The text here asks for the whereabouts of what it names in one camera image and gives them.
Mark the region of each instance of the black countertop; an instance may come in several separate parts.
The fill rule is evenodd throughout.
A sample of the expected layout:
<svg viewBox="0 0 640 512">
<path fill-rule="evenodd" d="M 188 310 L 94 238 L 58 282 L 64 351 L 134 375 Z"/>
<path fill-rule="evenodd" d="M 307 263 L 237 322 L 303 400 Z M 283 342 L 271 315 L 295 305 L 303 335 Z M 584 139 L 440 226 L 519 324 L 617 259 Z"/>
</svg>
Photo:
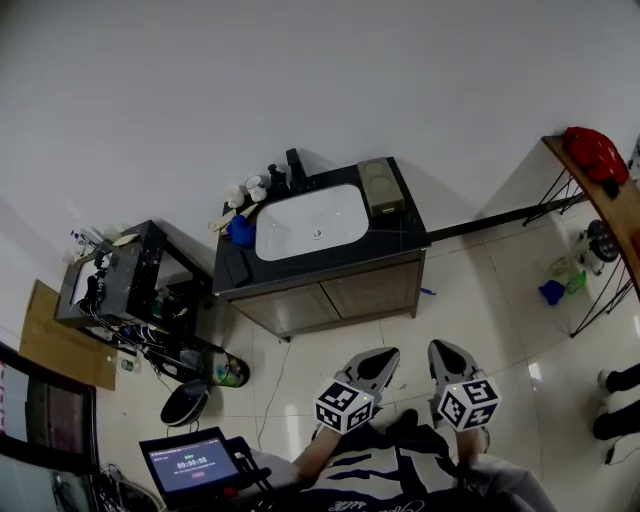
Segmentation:
<svg viewBox="0 0 640 512">
<path fill-rule="evenodd" d="M 276 261 L 261 260 L 256 254 L 255 248 L 247 249 L 238 247 L 231 242 L 230 238 L 220 237 L 213 273 L 213 292 L 224 296 L 225 292 L 231 290 L 237 291 L 240 289 L 244 290 L 259 287 L 267 283 L 396 256 L 430 246 L 430 236 L 424 228 L 418 209 L 402 178 L 400 169 L 398 169 L 398 165 L 393 158 L 388 158 L 387 160 L 398 181 L 400 190 L 404 195 L 404 211 L 388 213 L 372 218 L 367 206 L 367 199 L 362 190 L 358 168 L 355 165 L 310 176 L 308 179 L 313 182 L 313 189 L 309 192 L 316 192 L 324 188 L 344 184 L 351 184 L 358 187 L 362 194 L 362 201 L 365 204 L 367 216 L 369 217 L 369 229 L 364 236 L 350 244 L 300 254 Z M 268 194 L 257 211 L 249 217 L 249 221 L 255 223 L 260 208 L 280 200 L 281 198 L 271 197 L 270 194 Z M 251 201 L 249 196 L 246 196 L 245 203 L 238 209 L 238 213 L 241 213 L 252 204 L 253 201 Z M 225 204 L 223 214 L 228 211 L 229 207 Z M 250 279 L 239 287 L 233 286 L 225 263 L 225 258 L 234 251 L 244 253 L 250 275 Z"/>
</svg>

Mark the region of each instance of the digital display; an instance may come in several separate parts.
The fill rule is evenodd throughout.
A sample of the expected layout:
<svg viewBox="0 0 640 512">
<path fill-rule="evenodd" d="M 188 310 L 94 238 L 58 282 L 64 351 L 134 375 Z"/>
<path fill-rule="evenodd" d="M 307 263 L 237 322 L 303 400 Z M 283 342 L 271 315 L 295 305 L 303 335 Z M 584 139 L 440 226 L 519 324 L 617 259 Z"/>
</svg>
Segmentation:
<svg viewBox="0 0 640 512">
<path fill-rule="evenodd" d="M 219 439 L 149 454 L 165 492 L 210 484 L 238 473 Z"/>
</svg>

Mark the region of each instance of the vanity cabinet door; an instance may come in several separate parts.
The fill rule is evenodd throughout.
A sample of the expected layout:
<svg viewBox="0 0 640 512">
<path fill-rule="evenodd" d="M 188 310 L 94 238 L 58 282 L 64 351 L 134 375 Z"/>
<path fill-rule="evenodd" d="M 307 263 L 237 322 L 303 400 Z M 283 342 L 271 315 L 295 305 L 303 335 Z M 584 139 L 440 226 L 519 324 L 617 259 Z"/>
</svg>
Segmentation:
<svg viewBox="0 0 640 512">
<path fill-rule="evenodd" d="M 321 284 L 340 316 L 351 318 L 413 306 L 419 270 L 413 261 Z"/>
<path fill-rule="evenodd" d="M 231 303 L 274 334 L 340 320 L 318 283 L 236 299 Z"/>
</svg>

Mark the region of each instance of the faucet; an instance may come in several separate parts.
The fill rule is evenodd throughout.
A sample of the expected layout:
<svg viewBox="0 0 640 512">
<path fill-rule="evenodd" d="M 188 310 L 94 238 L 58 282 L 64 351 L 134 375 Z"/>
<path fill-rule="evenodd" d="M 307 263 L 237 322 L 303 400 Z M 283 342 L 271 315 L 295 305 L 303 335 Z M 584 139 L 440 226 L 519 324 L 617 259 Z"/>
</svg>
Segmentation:
<svg viewBox="0 0 640 512">
<path fill-rule="evenodd" d="M 297 149 L 293 148 L 287 151 L 287 164 L 291 168 L 291 192 L 302 194 L 309 190 L 311 182 L 304 172 Z"/>
</svg>

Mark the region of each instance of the soap dispenser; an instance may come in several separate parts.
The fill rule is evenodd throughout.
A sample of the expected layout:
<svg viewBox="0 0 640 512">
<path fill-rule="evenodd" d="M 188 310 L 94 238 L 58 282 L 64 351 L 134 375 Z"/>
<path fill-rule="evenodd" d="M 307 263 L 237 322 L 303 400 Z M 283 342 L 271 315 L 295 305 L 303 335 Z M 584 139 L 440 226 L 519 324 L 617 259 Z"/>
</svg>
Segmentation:
<svg viewBox="0 0 640 512">
<path fill-rule="evenodd" d="M 287 175 L 278 171 L 275 164 L 267 167 L 271 174 L 271 193 L 276 197 L 287 197 L 289 195 L 289 187 L 287 186 Z"/>
</svg>

